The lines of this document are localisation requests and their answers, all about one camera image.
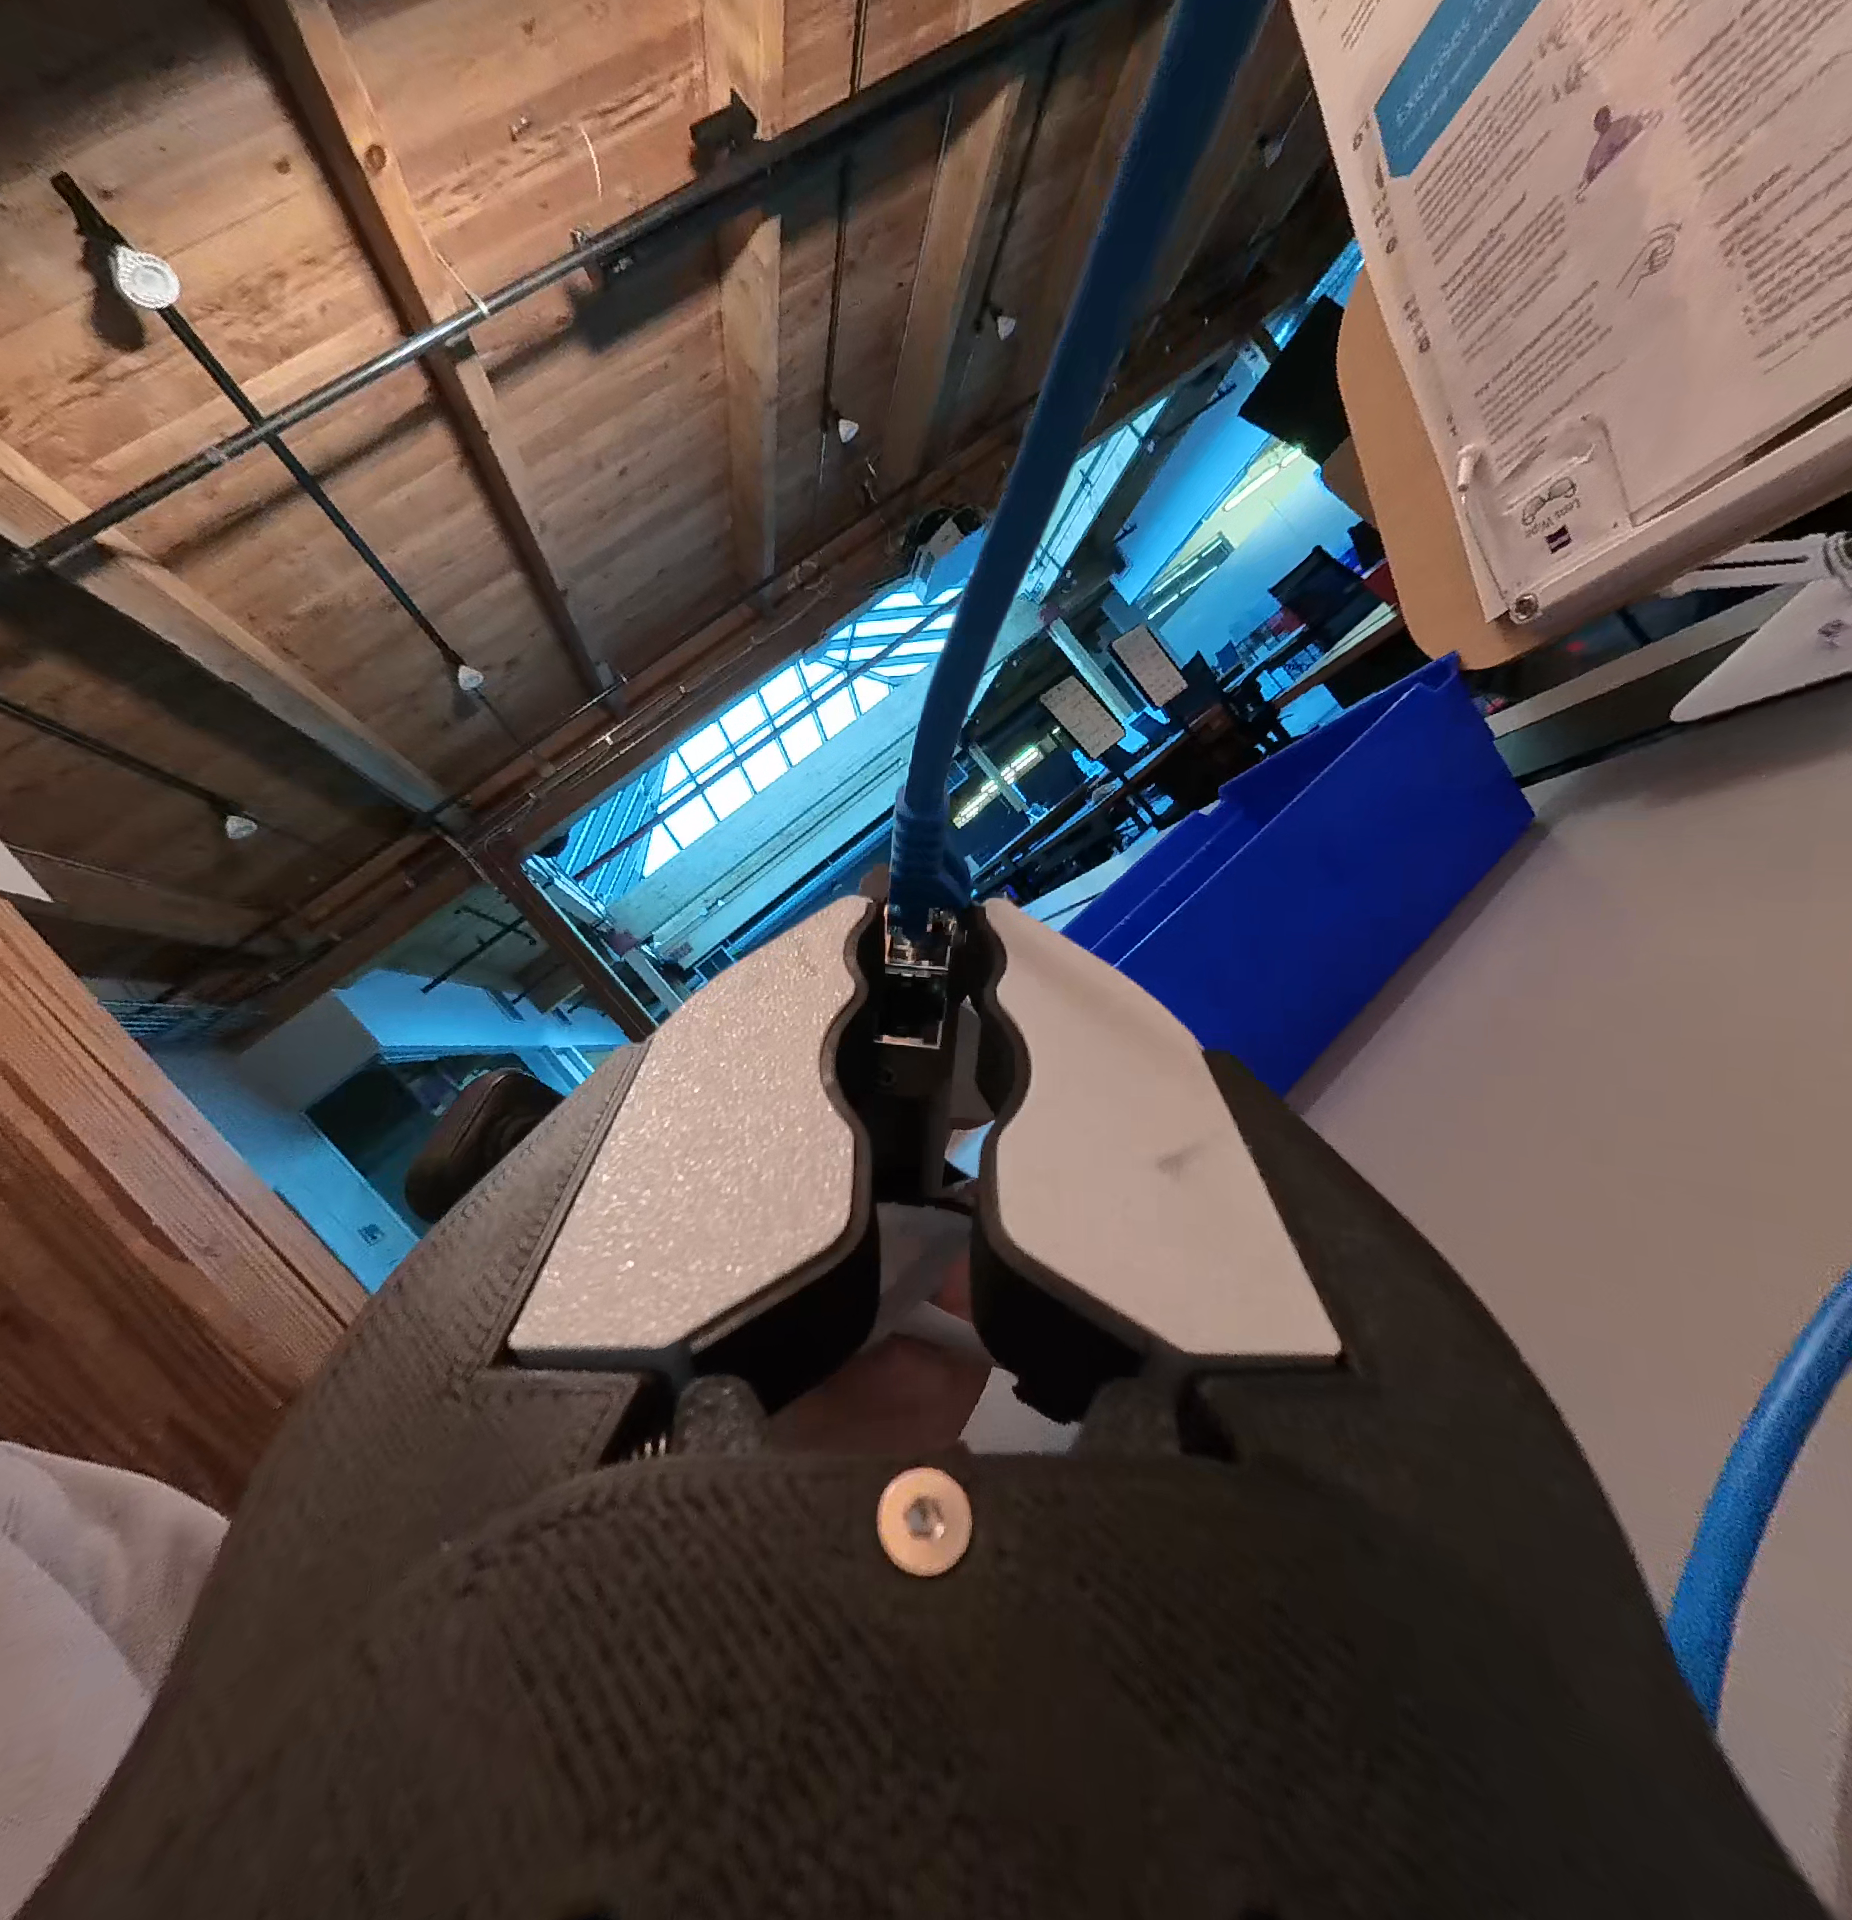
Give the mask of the person's left hand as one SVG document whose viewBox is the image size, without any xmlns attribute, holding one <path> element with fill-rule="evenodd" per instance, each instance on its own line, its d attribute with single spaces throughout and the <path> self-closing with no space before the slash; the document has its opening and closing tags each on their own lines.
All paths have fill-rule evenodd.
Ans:
<svg viewBox="0 0 1852 1920">
<path fill-rule="evenodd" d="M 776 1451 L 932 1455 L 963 1441 L 991 1379 L 978 1339 L 965 1258 L 931 1292 L 903 1303 L 893 1328 L 867 1341 L 818 1388 L 768 1414 Z"/>
</svg>

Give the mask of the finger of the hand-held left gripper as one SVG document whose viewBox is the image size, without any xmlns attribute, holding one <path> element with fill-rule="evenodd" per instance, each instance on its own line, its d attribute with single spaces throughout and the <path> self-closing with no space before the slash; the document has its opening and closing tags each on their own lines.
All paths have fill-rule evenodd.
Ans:
<svg viewBox="0 0 1852 1920">
<path fill-rule="evenodd" d="M 938 1294 L 965 1258 L 965 1212 L 949 1205 L 876 1201 L 878 1307 L 874 1337 L 963 1337 L 965 1320 Z"/>
</svg>

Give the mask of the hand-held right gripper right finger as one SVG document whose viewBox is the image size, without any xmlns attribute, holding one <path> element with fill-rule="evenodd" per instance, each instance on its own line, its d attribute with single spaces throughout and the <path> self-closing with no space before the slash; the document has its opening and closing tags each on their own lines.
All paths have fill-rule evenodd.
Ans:
<svg viewBox="0 0 1852 1920">
<path fill-rule="evenodd" d="M 975 911 L 990 1111 L 969 1303 L 1009 1374 L 1330 1368 L 1341 1337 L 1194 1036 L 1006 901 Z"/>
</svg>

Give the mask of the blue plastic bin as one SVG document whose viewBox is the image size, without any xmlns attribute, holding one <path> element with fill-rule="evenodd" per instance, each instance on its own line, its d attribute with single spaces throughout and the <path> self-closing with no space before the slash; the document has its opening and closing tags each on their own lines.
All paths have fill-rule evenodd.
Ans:
<svg viewBox="0 0 1852 1920">
<path fill-rule="evenodd" d="M 1062 933 L 1283 1097 L 1534 818 L 1447 653 L 1228 780 Z"/>
</svg>

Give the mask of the metal ceiling pipe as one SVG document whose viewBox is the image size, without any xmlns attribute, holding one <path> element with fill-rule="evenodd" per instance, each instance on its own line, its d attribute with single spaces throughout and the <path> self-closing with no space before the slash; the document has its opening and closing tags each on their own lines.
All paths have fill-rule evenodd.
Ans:
<svg viewBox="0 0 1852 1920">
<path fill-rule="evenodd" d="M 0 590 L 46 571 L 61 559 L 82 552 L 173 494 L 212 479 L 221 468 L 230 468 L 259 448 L 282 445 L 284 436 L 297 425 L 362 396 L 393 371 L 455 349 L 486 322 L 581 272 L 609 272 L 620 260 L 636 262 L 655 248 L 685 241 L 729 218 L 780 201 L 785 194 L 805 186 L 809 178 L 851 157 L 864 139 L 887 132 L 893 121 L 923 108 L 943 103 L 963 82 L 994 72 L 1011 57 L 1029 49 L 1035 37 L 1058 28 L 1071 16 L 1072 5 L 1014 5 L 990 22 L 953 37 L 932 54 L 795 121 L 790 130 L 773 136 L 755 136 L 664 199 L 627 212 L 598 232 L 588 232 L 565 251 L 548 257 L 500 288 L 468 297 L 445 317 L 353 364 L 286 406 L 261 413 L 240 431 L 202 443 L 185 461 L 158 469 L 97 510 L 72 516 L 63 532 L 30 543 L 9 543 L 9 556 L 0 561 Z"/>
</svg>

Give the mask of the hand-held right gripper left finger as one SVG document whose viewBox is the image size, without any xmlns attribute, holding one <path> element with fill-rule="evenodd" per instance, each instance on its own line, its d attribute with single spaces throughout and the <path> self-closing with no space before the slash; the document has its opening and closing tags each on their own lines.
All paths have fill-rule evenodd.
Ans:
<svg viewBox="0 0 1852 1920">
<path fill-rule="evenodd" d="M 511 1358 L 695 1374 L 836 1276 L 876 1294 L 867 1130 L 838 1077 L 872 925 L 872 898 L 833 901 L 655 1030 L 511 1321 Z"/>
</svg>

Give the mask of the large paned window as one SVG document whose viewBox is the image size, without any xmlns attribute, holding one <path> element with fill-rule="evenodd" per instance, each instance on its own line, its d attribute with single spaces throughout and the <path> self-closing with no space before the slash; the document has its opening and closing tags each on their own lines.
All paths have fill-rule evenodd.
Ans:
<svg viewBox="0 0 1852 1920">
<path fill-rule="evenodd" d="M 538 862 L 624 898 L 938 658 L 963 588 L 897 588 L 687 732 L 565 827 Z"/>
</svg>

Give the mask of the grey desk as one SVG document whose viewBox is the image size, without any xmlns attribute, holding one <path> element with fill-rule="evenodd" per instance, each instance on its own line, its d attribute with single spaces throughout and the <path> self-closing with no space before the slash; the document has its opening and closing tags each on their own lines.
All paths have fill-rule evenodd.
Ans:
<svg viewBox="0 0 1852 1920">
<path fill-rule="evenodd" d="M 1852 681 L 1540 788 L 1301 1089 L 1254 1094 L 1349 1367 L 1216 1379 L 1193 1782 L 1236 1915 L 1852 1915 L 1852 1384 L 1716 1732 L 1660 1609 L 1852 1260 Z"/>
</svg>

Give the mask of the black network splitter box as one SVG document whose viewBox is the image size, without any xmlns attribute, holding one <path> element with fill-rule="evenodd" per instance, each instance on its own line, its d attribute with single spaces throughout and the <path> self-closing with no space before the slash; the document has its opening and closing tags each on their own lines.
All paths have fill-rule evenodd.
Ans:
<svg viewBox="0 0 1852 1920">
<path fill-rule="evenodd" d="M 990 1119 L 978 1084 L 979 960 L 972 916 L 927 908 L 909 927 L 876 904 L 858 946 L 867 1001 L 850 1024 L 842 1084 L 870 1149 L 872 1197 L 931 1205 L 956 1133 Z"/>
</svg>

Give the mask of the wooden pillar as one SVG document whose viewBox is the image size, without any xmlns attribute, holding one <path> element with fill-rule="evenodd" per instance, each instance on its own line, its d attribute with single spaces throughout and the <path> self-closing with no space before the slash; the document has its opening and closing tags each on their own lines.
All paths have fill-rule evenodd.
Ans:
<svg viewBox="0 0 1852 1920">
<path fill-rule="evenodd" d="M 0 898 L 0 1439 L 227 1515 L 362 1306 Z"/>
</svg>

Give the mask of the black lighting track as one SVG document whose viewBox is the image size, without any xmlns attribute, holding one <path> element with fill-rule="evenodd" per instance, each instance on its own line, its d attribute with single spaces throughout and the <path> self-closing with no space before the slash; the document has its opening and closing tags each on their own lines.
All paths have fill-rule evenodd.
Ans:
<svg viewBox="0 0 1852 1920">
<path fill-rule="evenodd" d="M 241 385 L 230 374 L 222 359 L 208 347 L 208 342 L 195 333 L 192 322 L 181 311 L 181 281 L 177 268 L 164 257 L 139 249 L 134 241 L 130 241 L 70 174 L 54 174 L 48 186 L 72 214 L 81 240 L 97 249 L 97 257 L 102 260 L 102 279 L 110 283 L 112 294 L 134 311 L 155 315 L 158 322 L 164 322 L 185 357 L 212 382 L 217 393 L 234 406 L 240 418 L 246 425 L 259 423 L 261 413 L 253 396 L 244 393 Z M 453 683 L 458 703 L 485 707 L 490 717 L 496 717 L 496 707 L 491 707 L 490 697 L 485 694 L 483 670 L 462 658 L 458 648 L 441 634 L 431 614 L 418 606 L 407 584 L 379 559 L 373 543 L 362 539 L 362 532 L 347 518 L 313 469 L 284 440 L 275 437 L 266 445 L 271 457 L 286 469 L 298 494 L 303 494 L 320 512 L 320 516 L 338 534 L 338 539 L 344 541 L 373 581 L 385 588 L 393 606 L 428 641 Z"/>
</svg>

